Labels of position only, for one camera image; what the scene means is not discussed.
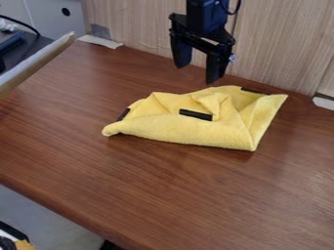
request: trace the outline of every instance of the wall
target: wall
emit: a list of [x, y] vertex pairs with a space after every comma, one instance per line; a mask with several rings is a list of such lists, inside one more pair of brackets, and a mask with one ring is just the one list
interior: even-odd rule
[[[167, 19], [186, 0], [86, 0], [88, 23], [127, 46], [171, 57]], [[229, 23], [229, 30], [234, 20]], [[334, 55], [334, 1], [244, 0], [231, 30], [237, 61], [229, 73], [313, 95]], [[202, 54], [193, 63], [205, 65]]]
[[[111, 30], [112, 39], [163, 57], [172, 57], [168, 16], [186, 12], [186, 0], [86, 0], [88, 23]], [[227, 30], [231, 31], [233, 19]], [[194, 51], [192, 63], [204, 66], [205, 55]]]
[[333, 0], [244, 1], [232, 74], [312, 95], [334, 55]]
[[[76, 35], [86, 34], [80, 0], [25, 0], [35, 27], [46, 37], [58, 39], [74, 31]], [[70, 16], [62, 13], [70, 10]]]
[[[81, 0], [1, 0], [0, 5], [0, 14], [33, 25], [43, 36], [56, 40], [70, 31], [86, 34]], [[70, 10], [69, 17], [63, 7]]]
[[23, 0], [1, 0], [0, 14], [32, 25], [32, 20]]
[[317, 92], [334, 98], [334, 57], [332, 57]]

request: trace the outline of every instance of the white wall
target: white wall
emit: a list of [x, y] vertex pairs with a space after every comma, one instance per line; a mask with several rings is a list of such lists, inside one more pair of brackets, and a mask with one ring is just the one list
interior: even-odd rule
[[[33, 25], [55, 40], [70, 31], [77, 37], [86, 33], [80, 0], [0, 0], [0, 5], [0, 14]], [[69, 17], [62, 8], [70, 10]]]
[[23, 0], [0, 0], [0, 14], [32, 25]]
[[[70, 31], [74, 31], [78, 37], [86, 33], [80, 0], [24, 1], [27, 3], [35, 27], [43, 36], [58, 39]], [[69, 17], [63, 15], [63, 7], [70, 10]]]

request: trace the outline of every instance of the black object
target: black object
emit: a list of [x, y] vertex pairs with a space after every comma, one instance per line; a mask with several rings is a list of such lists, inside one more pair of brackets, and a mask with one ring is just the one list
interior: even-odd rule
[[194, 117], [194, 118], [206, 120], [206, 121], [212, 121], [212, 114], [200, 113], [200, 112], [191, 111], [191, 110], [182, 109], [182, 108], [180, 109], [179, 113], [180, 115]]
[[106, 240], [104, 242], [104, 245], [100, 248], [100, 250], [124, 250], [124, 249]]
[[43, 36], [37, 38], [33, 33], [22, 31], [20, 40], [0, 51], [0, 73], [10, 70], [52, 42], [50, 38]]
[[170, 37], [176, 67], [181, 68], [191, 62], [192, 48], [207, 54], [207, 84], [223, 77], [234, 58], [232, 47], [235, 39], [225, 30], [225, 24], [228, 15], [239, 10], [241, 0], [233, 13], [228, 11], [229, 4], [230, 0], [188, 0], [186, 15], [173, 13], [169, 16], [172, 21]]
[[262, 94], [262, 95], [268, 95], [268, 96], [270, 95], [270, 94], [263, 93], [263, 92], [258, 91], [258, 90], [248, 89], [248, 88], [245, 88], [245, 87], [242, 87], [241, 90], [251, 92], [251, 93], [255, 93], [255, 94]]
[[228, 8], [230, 0], [187, 0], [188, 30], [203, 35], [227, 23], [228, 14], [220, 3]]
[[66, 17], [70, 16], [70, 10], [68, 8], [62, 8], [62, 13]]
[[125, 116], [131, 111], [129, 107], [125, 109], [125, 111], [117, 118], [116, 121], [121, 121], [125, 118]]
[[4, 20], [9, 20], [9, 21], [13, 21], [15, 23], [18, 23], [20, 25], [23, 25], [29, 29], [31, 29], [33, 32], [36, 33], [36, 35], [39, 37], [41, 34], [38, 32], [38, 30], [36, 28], [34, 28], [33, 26], [30, 26], [29, 24], [26, 24], [25, 22], [23, 21], [19, 21], [19, 20], [16, 20], [16, 19], [12, 19], [10, 17], [7, 17], [7, 16], [4, 16], [4, 15], [0, 15], [0, 19], [4, 19]]
[[0, 221], [0, 229], [18, 240], [26, 240], [27, 242], [30, 242], [28, 237], [24, 233], [20, 232], [17, 229], [12, 228], [11, 226], [1, 221]]
[[17, 250], [18, 249], [12, 239], [1, 237], [1, 236], [0, 236], [0, 248], [3, 250]]

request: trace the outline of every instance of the white object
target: white object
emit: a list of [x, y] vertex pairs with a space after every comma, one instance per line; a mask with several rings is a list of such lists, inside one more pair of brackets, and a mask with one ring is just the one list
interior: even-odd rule
[[24, 0], [34, 27], [54, 40], [74, 31], [80, 37], [86, 34], [81, 0]]
[[79, 41], [82, 42], [86, 42], [86, 43], [93, 43], [93, 44], [98, 44], [98, 45], [102, 45], [105, 47], [108, 47], [110, 49], [117, 49], [119, 46], [122, 46], [122, 43], [117, 43], [115, 41], [110, 41], [110, 40], [106, 40], [100, 37], [96, 37], [93, 35], [84, 35], [80, 38], [78, 38]]
[[[63, 8], [69, 11], [69, 16], [63, 13]], [[70, 31], [78, 37], [86, 34], [81, 0], [0, 0], [0, 14], [32, 25], [54, 40]], [[19, 28], [31, 32], [22, 25]]]
[[17, 30], [17, 25], [13, 24], [13, 23], [6, 23], [6, 21], [4, 19], [0, 19], [0, 30], [1, 31], [10, 31], [10, 32], [14, 32], [15, 30]]
[[332, 101], [332, 100], [315, 97], [315, 98], [313, 98], [313, 102], [317, 106], [321, 106], [321, 107], [324, 107], [324, 108], [327, 108], [327, 109], [334, 110], [334, 101]]

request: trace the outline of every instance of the yellow object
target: yellow object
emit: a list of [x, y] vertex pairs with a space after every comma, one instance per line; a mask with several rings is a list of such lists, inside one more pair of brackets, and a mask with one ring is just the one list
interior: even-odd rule
[[[118, 133], [170, 143], [254, 151], [287, 95], [263, 95], [237, 86], [184, 95], [152, 93], [129, 106], [122, 121], [103, 135]], [[183, 116], [180, 108], [212, 114], [212, 121]]]
[[15, 245], [18, 250], [35, 250], [26, 240], [16, 241]]

